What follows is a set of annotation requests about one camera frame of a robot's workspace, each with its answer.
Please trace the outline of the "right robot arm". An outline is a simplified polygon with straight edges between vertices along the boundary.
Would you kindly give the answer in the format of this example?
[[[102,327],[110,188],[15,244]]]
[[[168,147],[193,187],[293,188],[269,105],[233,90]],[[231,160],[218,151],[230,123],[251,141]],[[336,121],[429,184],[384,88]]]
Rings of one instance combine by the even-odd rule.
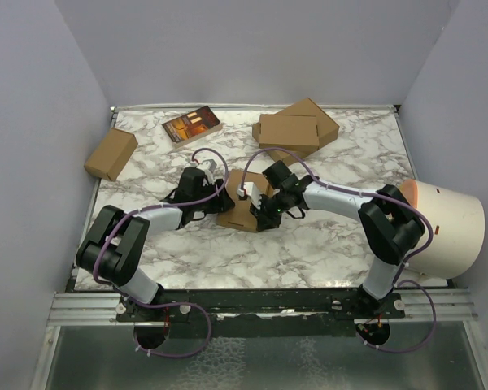
[[[433,232],[426,217],[393,185],[362,190],[325,182],[312,171],[298,178],[282,161],[263,175],[276,191],[272,196],[250,181],[242,180],[237,187],[239,198],[251,201],[250,212],[260,232],[278,228],[282,215],[290,215],[293,208],[302,219],[307,210],[323,210],[361,223],[374,259],[355,305],[368,318],[383,312],[409,258],[430,245]]]

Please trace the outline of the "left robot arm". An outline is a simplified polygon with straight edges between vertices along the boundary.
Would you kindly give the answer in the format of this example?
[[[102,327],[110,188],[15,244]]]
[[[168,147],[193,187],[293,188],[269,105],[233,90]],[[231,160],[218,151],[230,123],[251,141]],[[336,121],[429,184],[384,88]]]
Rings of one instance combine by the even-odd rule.
[[[151,236],[235,207],[215,169],[212,159],[185,168],[177,187],[157,207],[130,214],[104,206],[76,252],[76,265],[136,300],[143,319],[157,319],[163,313],[163,286],[139,267],[144,244]]]

